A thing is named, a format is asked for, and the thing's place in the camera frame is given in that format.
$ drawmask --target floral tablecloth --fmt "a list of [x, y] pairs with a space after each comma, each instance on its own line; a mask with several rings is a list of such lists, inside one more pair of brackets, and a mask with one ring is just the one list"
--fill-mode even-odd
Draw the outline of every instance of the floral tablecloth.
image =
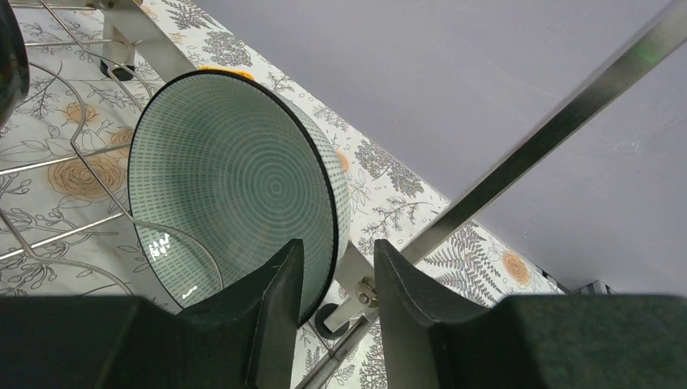
[[[260, 54], [245, 45], [188, 0], [156, 0], [142, 8], [190, 60], [200, 65], [230, 66], [250, 72], [257, 81], [295, 102], [325, 131], [346, 171], [351, 194], [351, 239], [368, 256], [374, 239], [386, 238], [398, 248], [429, 224], [447, 205], [433, 188], [372, 143], [332, 109], [301, 88]], [[16, 10], [26, 42], [69, 39], [41, 10]], [[102, 15], [95, 11], [59, 11], [68, 28], [82, 40], [101, 37]], [[29, 58], [57, 72], [87, 103], [86, 127], [79, 139], [83, 150], [129, 141], [137, 102], [147, 94], [129, 82], [130, 99], [98, 70], [99, 59], [75, 45], [30, 48]], [[137, 71], [155, 91], [163, 82], [137, 58]], [[28, 99], [0, 127], [0, 169], [72, 155], [69, 138], [81, 118], [74, 93], [37, 68], [32, 68]], [[96, 171], [123, 203], [126, 198], [126, 149], [91, 157]], [[0, 176], [0, 207], [29, 242], [54, 236], [117, 212], [114, 202], [76, 160]], [[0, 255], [19, 244], [0, 224]], [[106, 274], [92, 268], [57, 263], [69, 259], [101, 267], [135, 293], [160, 307], [178, 312], [145, 259], [131, 223], [120, 217], [37, 249], [56, 263], [38, 263], [25, 254], [0, 260], [0, 293], [97, 295], [121, 293]], [[455, 292], [485, 306], [513, 293], [560, 293], [531, 264], [509, 250], [476, 223], [461, 228], [419, 267]], [[344, 299], [335, 283], [326, 301]], [[299, 330], [293, 365], [295, 386], [333, 342], [319, 339], [311, 326]], [[386, 387], [379, 325], [341, 365], [326, 387]]]

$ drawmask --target gray wall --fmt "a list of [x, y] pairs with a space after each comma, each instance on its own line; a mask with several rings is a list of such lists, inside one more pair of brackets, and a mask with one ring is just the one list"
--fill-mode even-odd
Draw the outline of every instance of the gray wall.
[[[459, 197], [668, 0], [198, 0]], [[478, 215], [571, 289], [687, 295], [687, 48]]]

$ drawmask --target ceramic bowl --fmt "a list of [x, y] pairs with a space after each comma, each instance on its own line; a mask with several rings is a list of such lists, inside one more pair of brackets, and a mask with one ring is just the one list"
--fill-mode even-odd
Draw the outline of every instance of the ceramic bowl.
[[[318, 126], [292, 102], [228, 71], [195, 71], [148, 103], [129, 158], [137, 219], [174, 227], [215, 257], [224, 286], [303, 240], [301, 323], [318, 308], [350, 229], [348, 183]], [[136, 226], [152, 270], [181, 307], [219, 292], [188, 239]]]
[[15, 13], [7, 0], [0, 0], [0, 125], [28, 94], [26, 48]]

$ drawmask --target metal rod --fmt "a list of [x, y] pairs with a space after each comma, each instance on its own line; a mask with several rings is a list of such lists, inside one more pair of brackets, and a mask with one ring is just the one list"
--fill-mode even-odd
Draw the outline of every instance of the metal rod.
[[336, 373], [341, 363], [348, 357], [356, 345], [367, 335], [369, 329], [377, 321], [378, 312], [373, 312], [369, 318], [360, 316], [351, 329], [334, 345], [330, 355], [326, 355], [296, 386], [296, 389], [320, 389]]
[[148, 97], [152, 97], [152, 91], [151, 91], [150, 87], [148, 86], [148, 84], [147, 84], [139, 75], [136, 74], [135, 71], [129, 69], [126, 65], [124, 65], [124, 64], [122, 64], [122, 63], [120, 63], [120, 62], [113, 61], [111, 58], [107, 58], [107, 57], [105, 57], [105, 56], [103, 56], [103, 55], [100, 55], [100, 54], [96, 53], [95, 51], [90, 50], [88, 47], [82, 45], [82, 44], [81, 44], [81, 41], [79, 41], [79, 38], [77, 38], [77, 37], [74, 35], [74, 33], [73, 33], [72, 31], [70, 31], [70, 29], [69, 29], [69, 28], [66, 26], [66, 24], [62, 21], [62, 19], [58, 16], [58, 14], [56, 14], [55, 11], [53, 11], [53, 10], [50, 8], [50, 6], [48, 6], [48, 4], [46, 4], [43, 0], [38, 0], [38, 2], [43, 6], [43, 8], [45, 8], [46, 11], [48, 11], [48, 12], [50, 13], [50, 15], [53, 16], [53, 19], [55, 19], [55, 21], [58, 22], [58, 24], [60, 25], [60, 27], [62, 27], [62, 29], [67, 33], [67, 35], [69, 35], [69, 37], [70, 37], [72, 40], [74, 40], [74, 43], [76, 43], [76, 45], [77, 45], [78, 47], [80, 47], [81, 50], [83, 50], [84, 52], [86, 52], [86, 53], [92, 55], [93, 57], [100, 58], [100, 59], [102, 59], [102, 60], [104, 60], [104, 61], [106, 61], [106, 62], [111, 62], [111, 63], [113, 63], [114, 65], [117, 65], [118, 67], [121, 67], [124, 71], [126, 71], [127, 73], [129, 73], [130, 75], [132, 75], [135, 79], [137, 79], [137, 80], [143, 85], [143, 87], [146, 89], [146, 92], [148, 93]]
[[[124, 45], [120, 41], [115, 41], [112, 39], [91, 39], [91, 40], [87, 40], [87, 41], [81, 41], [81, 43], [83, 45], [99, 45], [99, 44], [103, 44], [103, 43], [118, 43], [118, 44], [126, 47], [126, 45]], [[45, 43], [27, 42], [27, 43], [24, 43], [23, 45], [31, 48], [31, 47], [72, 46], [72, 45], [77, 45], [77, 43], [74, 41], [54, 41], [54, 42], [45, 42]]]
[[[115, 150], [119, 150], [119, 149], [129, 147], [129, 146], [130, 146], [129, 143], [115, 144], [114, 146], [103, 147], [103, 148], [99, 148], [93, 152], [84, 153], [84, 155], [88, 158], [89, 156], [97, 156], [98, 154], [103, 154], [106, 152], [113, 152]], [[74, 154], [73, 156], [65, 156], [63, 158], [57, 158], [56, 160], [47, 160], [44, 162], [34, 162], [31, 164], [17, 166], [15, 168], [7, 168], [7, 169], [0, 170], [0, 176], [5, 175], [5, 174], [11, 174], [11, 173], [20, 173], [20, 172], [23, 172], [25, 170], [44, 168], [45, 166], [55, 165], [55, 164], [59, 164], [61, 162], [67, 162], [68, 160], [76, 160], [76, 159], [78, 159], [78, 157]]]
[[[91, 55], [94, 55], [94, 56], [96, 56], [96, 57], [98, 57], [98, 58], [102, 58], [102, 59], [104, 59], [104, 60], [106, 60], [106, 61], [110, 61], [110, 62], [111, 62], [112, 64], [114, 64], [116, 67], [121, 67], [122, 69], [124, 69], [124, 70], [127, 71], [128, 73], [131, 73], [131, 74], [132, 74], [132, 75], [133, 75], [133, 76], [134, 76], [134, 77], [135, 77], [135, 78], [136, 78], [136, 79], [146, 88], [146, 91], [148, 92], [148, 95], [149, 95], [149, 96], [152, 96], [152, 92], [151, 92], [150, 87], [148, 87], [147, 83], [146, 83], [143, 79], [141, 79], [141, 78], [139, 77], [139, 75], [137, 75], [134, 71], [132, 71], [131, 69], [128, 69], [125, 65], [123, 65], [123, 64], [121, 64], [121, 63], [119, 63], [119, 62], [111, 61], [111, 60], [109, 60], [109, 59], [106, 58], [106, 57], [103, 57], [103, 56], [101, 56], [101, 55], [99, 55], [99, 54], [97, 54], [97, 53], [93, 53], [91, 50], [86, 49], [85, 46], [83, 46], [83, 45], [81, 45], [81, 44], [79, 43], [79, 39], [78, 39], [71, 31], [69, 31], [69, 28], [67, 28], [67, 26], [66, 26], [65, 23], [62, 21], [62, 19], [60, 19], [60, 17], [59, 17], [54, 11], [52, 11], [52, 10], [50, 9], [50, 6], [48, 6], [48, 5], [47, 5], [45, 2], [43, 2], [42, 0], [38, 0], [38, 1], [39, 1], [39, 3], [40, 3], [40, 4], [41, 4], [41, 5], [42, 5], [42, 6], [43, 6], [52, 16], [53, 16], [53, 18], [55, 19], [55, 21], [58, 22], [58, 24], [62, 27], [62, 29], [65, 30], [65, 32], [66, 32], [67, 34], [69, 34], [69, 36], [74, 40], [74, 42], [76, 42], [76, 44], [77, 44], [81, 49], [83, 49], [83, 50], [86, 51], [87, 53], [90, 53]], [[119, 199], [117, 199], [117, 197], [114, 195], [114, 193], [112, 193], [112, 191], [108, 188], [108, 186], [105, 184], [105, 182], [103, 182], [103, 180], [102, 180], [102, 178], [100, 177], [100, 175], [99, 175], [99, 174], [94, 170], [94, 168], [88, 163], [88, 161], [87, 161], [87, 159], [86, 159], [86, 156], [84, 155], [84, 153], [82, 153], [82, 152], [79, 150], [79, 146], [76, 144], [76, 141], [77, 141], [77, 139], [79, 138], [79, 135], [81, 134], [81, 131], [83, 130], [83, 126], [84, 126], [84, 124], [85, 124], [85, 122], [86, 122], [86, 109], [85, 109], [86, 105], [85, 105], [85, 103], [83, 102], [83, 98], [81, 97], [81, 94], [79, 93], [79, 91], [76, 90], [76, 88], [74, 88], [73, 85], [71, 85], [67, 80], [65, 80], [65, 79], [64, 79], [63, 77], [61, 77], [59, 74], [57, 74], [57, 73], [51, 71], [50, 69], [48, 69], [48, 68], [46, 68], [46, 67], [43, 67], [43, 66], [41, 66], [41, 65], [38, 65], [38, 64], [36, 64], [36, 63], [33, 63], [33, 62], [30, 62], [30, 63], [31, 63], [32, 66], [35, 66], [35, 67], [37, 67], [37, 68], [39, 68], [39, 69], [41, 69], [41, 70], [43, 70], [43, 71], [45, 71], [45, 72], [51, 74], [53, 77], [55, 77], [55, 79], [59, 80], [61, 83], [64, 83], [65, 86], [68, 87], [68, 88], [71, 90], [73, 96], [74, 96], [74, 97], [76, 98], [76, 100], [79, 102], [79, 106], [81, 107], [81, 118], [79, 119], [79, 124], [78, 124], [78, 126], [77, 126], [77, 128], [76, 128], [74, 134], [71, 136], [70, 145], [71, 145], [71, 147], [74, 149], [74, 153], [76, 154], [76, 156], [77, 156], [77, 157], [81, 160], [81, 162], [86, 166], [86, 169], [88, 169], [88, 171], [89, 171], [89, 172], [91, 173], [91, 175], [96, 179], [96, 181], [98, 182], [98, 184], [100, 184], [100, 186], [103, 188], [103, 190], [105, 191], [105, 193], [107, 193], [107, 195], [110, 197], [110, 199], [112, 199], [112, 201], [114, 202], [114, 204], [117, 205], [117, 207], [122, 211], [122, 213], [123, 213], [132, 223], [134, 223], [134, 224], [142, 225], [142, 226], [148, 227], [148, 228], [150, 228], [150, 229], [159, 229], [159, 230], [165, 231], [165, 232], [167, 232], [167, 233], [172, 233], [172, 234], [176, 234], [176, 235], [181, 235], [181, 236], [183, 236], [183, 237], [189, 239], [189, 240], [191, 241], [191, 243], [193, 243], [194, 245], [196, 245], [196, 246], [203, 252], [203, 254], [204, 254], [205, 256], [207, 256], [207, 257], [210, 259], [210, 262], [211, 262], [212, 266], [215, 268], [215, 272], [217, 273], [218, 281], [219, 281], [219, 284], [220, 284], [220, 289], [224, 289], [224, 278], [222, 277], [222, 271], [220, 270], [220, 266], [219, 266], [219, 264], [217, 263], [215, 257], [210, 253], [210, 251], [205, 247], [204, 244], [202, 244], [201, 242], [199, 242], [195, 237], [192, 237], [191, 235], [189, 235], [188, 233], [185, 233], [185, 232], [181, 231], [180, 229], [176, 229], [176, 228], [170, 227], [170, 226], [168, 226], [168, 225], [162, 225], [162, 224], [152, 223], [152, 222], [145, 221], [145, 220], [136, 219], [136, 218], [129, 212], [129, 210], [126, 209], [126, 207], [122, 204], [122, 202], [119, 201]], [[111, 70], [108, 71], [108, 74], [111, 75], [111, 76], [113, 76]], [[113, 79], [115, 79], [115, 80], [117, 81], [117, 84], [122, 88], [122, 91], [123, 91], [127, 96], [129, 96], [129, 97], [132, 99], [132, 102], [135, 103], [138, 107], [141, 107], [141, 104], [131, 95], [131, 93], [126, 89], [126, 87], [124, 86], [124, 84], [122, 84], [122, 82], [120, 82], [119, 80], [117, 80], [116, 77], [113, 77]]]
[[[86, 224], [83, 227], [78, 227], [77, 229], [71, 229], [69, 231], [65, 231], [64, 233], [60, 233], [59, 235], [55, 235], [53, 237], [43, 239], [42, 241], [32, 243], [31, 245], [29, 245], [29, 247], [31, 249], [36, 249], [38, 247], [45, 246], [50, 242], [55, 242], [57, 240], [63, 239], [65, 237], [69, 237], [71, 235], [75, 235], [76, 233], [80, 233], [80, 232], [85, 231], [87, 229], [92, 229], [93, 227], [96, 227], [97, 225], [107, 223], [110, 220], [115, 220], [120, 216], [124, 216], [124, 214], [123, 213], [117, 213], [117, 214], [114, 214], [112, 216], [105, 217], [104, 219], [100, 219], [98, 221], [94, 221], [93, 223]], [[7, 227], [10, 227], [11, 222], [9, 222], [9, 220], [7, 220], [7, 221], [5, 221], [5, 224], [7, 224]], [[0, 260], [14, 257], [15, 255], [22, 254], [23, 252], [26, 252], [26, 251], [24, 249], [18, 249], [18, 250], [10, 251], [8, 253], [0, 255]]]
[[687, 0], [673, 0], [587, 77], [484, 179], [419, 233], [401, 254], [411, 263], [421, 261], [685, 40]]
[[[40, 5], [32, 5], [32, 4], [15, 4], [14, 2], [11, 3], [12, 8], [17, 8], [17, 9], [42, 9], [43, 6]], [[59, 10], [59, 11], [95, 11], [96, 8], [93, 6], [59, 6], [59, 5], [50, 5], [50, 8], [54, 10]]]
[[81, 267], [82, 269], [90, 270], [106, 278], [109, 278], [117, 286], [122, 288], [125, 294], [134, 294], [131, 291], [131, 289], [124, 283], [124, 281], [122, 281], [119, 277], [115, 276], [111, 272], [106, 271], [101, 267], [91, 265], [90, 263], [72, 261], [70, 259], [53, 259], [50, 257], [43, 257], [41, 255], [36, 254], [36, 252], [33, 251], [32, 245], [29, 245], [28, 242], [26, 242], [26, 239], [24, 239], [21, 232], [15, 227], [14, 224], [12, 224], [10, 218], [7, 217], [7, 215], [2, 209], [0, 209], [0, 220], [2, 220], [7, 225], [7, 228], [9, 228], [12, 234], [15, 236], [16, 240], [19, 242], [19, 245], [22, 247], [22, 251], [25, 252], [31, 259], [35, 260], [36, 262], [46, 264], [56, 263], [60, 265]]

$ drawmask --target black object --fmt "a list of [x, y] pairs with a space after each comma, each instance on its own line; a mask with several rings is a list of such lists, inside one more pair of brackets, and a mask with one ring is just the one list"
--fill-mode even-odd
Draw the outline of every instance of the black object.
[[28, 94], [28, 57], [15, 13], [0, 0], [0, 125]]
[[315, 314], [315, 318], [314, 318], [315, 331], [317, 331], [318, 334], [320, 334], [320, 336], [326, 340], [337, 340], [341, 336], [344, 336], [346, 331], [348, 331], [348, 327], [350, 326], [350, 324], [348, 322], [346, 322], [343, 326], [341, 326], [341, 328], [332, 332], [332, 331], [329, 331], [329, 328], [327, 328], [324, 325], [324, 321], [326, 320], [326, 318], [328, 318], [329, 315], [332, 312], [334, 312], [336, 310], [336, 308], [338, 308], [338, 307], [339, 307], [339, 304], [335, 304], [335, 303], [325, 304], [325, 305], [321, 306], [320, 309], [318, 310], [318, 312]]
[[141, 297], [2, 298], [0, 387], [288, 389], [302, 283], [291, 240], [178, 315]]
[[683, 298], [531, 295], [488, 310], [384, 240], [374, 274], [390, 388], [687, 387]]
[[[126, 65], [126, 67], [128, 67], [130, 71], [136, 71], [136, 66], [134, 66], [134, 65]], [[105, 77], [111, 78], [109, 76], [109, 73], [107, 72], [107, 70], [108, 70], [107, 64], [105, 63], [105, 61], [103, 61], [101, 59], [100, 60], [100, 73], [102, 73]], [[118, 67], [117, 69], [113, 70], [112, 74], [115, 77], [117, 77], [117, 79], [120, 81], [131, 81], [132, 79], [134, 79], [134, 75], [132, 75], [128, 71], [125, 71], [121, 67]]]

